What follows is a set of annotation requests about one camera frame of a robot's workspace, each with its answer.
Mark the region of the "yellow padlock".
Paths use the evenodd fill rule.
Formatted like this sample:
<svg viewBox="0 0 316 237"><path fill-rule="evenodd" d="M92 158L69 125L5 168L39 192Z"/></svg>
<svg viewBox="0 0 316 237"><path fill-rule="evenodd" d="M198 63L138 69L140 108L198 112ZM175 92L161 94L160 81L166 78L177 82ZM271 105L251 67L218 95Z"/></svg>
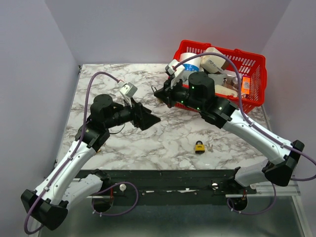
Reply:
<svg viewBox="0 0 316 237"><path fill-rule="evenodd" d="M203 154L205 152L205 145L202 141L196 141L195 144L195 153L196 154Z"/></svg>

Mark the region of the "silver keys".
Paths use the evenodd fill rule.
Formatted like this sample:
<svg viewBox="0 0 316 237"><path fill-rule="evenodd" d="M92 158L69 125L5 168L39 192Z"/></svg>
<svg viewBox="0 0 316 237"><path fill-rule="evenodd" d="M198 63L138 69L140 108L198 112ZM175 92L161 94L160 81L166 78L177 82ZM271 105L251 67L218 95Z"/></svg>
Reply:
<svg viewBox="0 0 316 237"><path fill-rule="evenodd" d="M206 148L209 152L214 152L213 145L207 145Z"/></svg>

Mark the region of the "small brass long-shackle padlock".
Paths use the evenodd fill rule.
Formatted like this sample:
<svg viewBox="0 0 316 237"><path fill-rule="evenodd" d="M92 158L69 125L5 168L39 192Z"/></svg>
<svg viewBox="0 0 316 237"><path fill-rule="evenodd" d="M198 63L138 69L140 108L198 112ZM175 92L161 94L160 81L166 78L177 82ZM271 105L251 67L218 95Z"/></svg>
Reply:
<svg viewBox="0 0 316 237"><path fill-rule="evenodd" d="M155 93L157 91L157 88L155 86L153 86L153 85L151 85L151 89L152 89L153 93Z"/></svg>

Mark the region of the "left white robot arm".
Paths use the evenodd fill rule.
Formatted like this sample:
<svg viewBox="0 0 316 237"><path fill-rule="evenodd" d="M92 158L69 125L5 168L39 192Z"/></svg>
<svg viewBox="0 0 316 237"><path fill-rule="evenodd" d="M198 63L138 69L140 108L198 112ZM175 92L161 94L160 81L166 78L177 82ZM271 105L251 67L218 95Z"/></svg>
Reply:
<svg viewBox="0 0 316 237"><path fill-rule="evenodd" d="M124 106L114 102L108 94L96 96L90 106L90 115L84 116L84 123L62 161L33 191L26 189L22 193L27 217L33 217L51 231L57 229L68 214L66 189L83 165L106 143L109 129L127 122L146 130L160 122L160 118L135 100Z"/></svg>

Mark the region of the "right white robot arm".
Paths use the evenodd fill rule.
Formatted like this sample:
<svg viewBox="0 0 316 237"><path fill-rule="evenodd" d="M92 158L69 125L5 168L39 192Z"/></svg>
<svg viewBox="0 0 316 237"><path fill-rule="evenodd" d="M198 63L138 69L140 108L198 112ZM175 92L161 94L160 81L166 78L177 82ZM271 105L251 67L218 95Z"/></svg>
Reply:
<svg viewBox="0 0 316 237"><path fill-rule="evenodd" d="M237 194L251 184L266 181L286 187L304 144L299 140L291 142L280 138L253 120L246 120L235 103L216 96L214 80L206 73L192 73L188 83L188 87L181 81L171 86L168 79L154 96L170 108L180 103L198 111L207 123L235 134L266 157L266 161L237 168L227 181L228 190Z"/></svg>

